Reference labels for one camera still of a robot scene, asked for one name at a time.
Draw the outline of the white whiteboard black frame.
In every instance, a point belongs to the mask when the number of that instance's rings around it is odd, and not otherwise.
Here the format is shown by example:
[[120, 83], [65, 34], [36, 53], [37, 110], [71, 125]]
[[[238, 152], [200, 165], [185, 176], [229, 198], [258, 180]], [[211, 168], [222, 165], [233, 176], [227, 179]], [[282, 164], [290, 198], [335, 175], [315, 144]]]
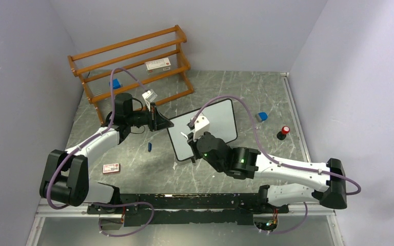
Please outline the white whiteboard black frame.
[[[188, 124], [198, 111], [198, 109], [195, 109], [170, 119], [174, 123], [174, 127], [168, 128], [167, 131], [178, 161], [185, 161], [193, 156], [191, 148], [187, 144], [187, 139], [180, 132], [186, 134], [193, 132]], [[226, 98], [213, 103], [207, 106], [201, 114], [208, 118], [210, 122], [208, 132], [214, 137], [220, 138], [226, 143], [237, 139], [238, 131], [231, 99]]]

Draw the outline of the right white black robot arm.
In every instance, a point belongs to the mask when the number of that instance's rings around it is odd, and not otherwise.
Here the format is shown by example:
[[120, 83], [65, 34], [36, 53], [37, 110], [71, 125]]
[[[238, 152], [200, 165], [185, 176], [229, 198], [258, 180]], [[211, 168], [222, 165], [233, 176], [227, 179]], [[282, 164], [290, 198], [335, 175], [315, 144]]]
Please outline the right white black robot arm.
[[187, 134], [187, 144], [194, 159], [204, 159], [217, 172], [234, 179], [285, 180], [286, 185], [269, 186], [256, 199], [262, 212], [290, 203], [318, 202], [321, 206], [342, 210], [347, 208], [345, 172], [339, 159], [311, 163], [272, 157], [268, 159], [257, 149], [231, 147], [222, 139], [205, 132], [198, 139]]

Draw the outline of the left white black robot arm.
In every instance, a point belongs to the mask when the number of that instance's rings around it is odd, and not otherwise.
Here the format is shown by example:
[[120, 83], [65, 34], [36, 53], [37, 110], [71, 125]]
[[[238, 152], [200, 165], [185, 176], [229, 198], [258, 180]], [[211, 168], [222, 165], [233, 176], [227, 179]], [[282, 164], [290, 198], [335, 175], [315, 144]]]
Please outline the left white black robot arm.
[[107, 121], [93, 135], [72, 148], [53, 150], [48, 155], [40, 186], [41, 197], [56, 210], [94, 203], [101, 204], [108, 213], [117, 212], [122, 205], [119, 188], [90, 181], [89, 164], [121, 144], [132, 127], [143, 126], [159, 131], [174, 124], [157, 110], [155, 103], [135, 111], [131, 94], [116, 95]]

